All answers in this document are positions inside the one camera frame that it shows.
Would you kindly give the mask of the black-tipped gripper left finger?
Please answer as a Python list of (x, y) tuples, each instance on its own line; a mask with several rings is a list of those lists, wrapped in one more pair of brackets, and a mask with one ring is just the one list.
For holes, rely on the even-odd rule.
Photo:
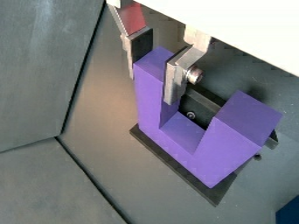
[(135, 78), (134, 63), (154, 49), (154, 29), (146, 25), (140, 3), (134, 0), (107, 0), (107, 7), (120, 30), (130, 77)]

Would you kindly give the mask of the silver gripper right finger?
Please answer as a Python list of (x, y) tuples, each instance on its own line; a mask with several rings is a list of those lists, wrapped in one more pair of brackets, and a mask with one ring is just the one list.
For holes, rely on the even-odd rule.
[(211, 35), (186, 26), (183, 40), (189, 44), (167, 61), (165, 72), (163, 101), (173, 105), (181, 100), (187, 83), (198, 84), (203, 71), (195, 65), (209, 51)]

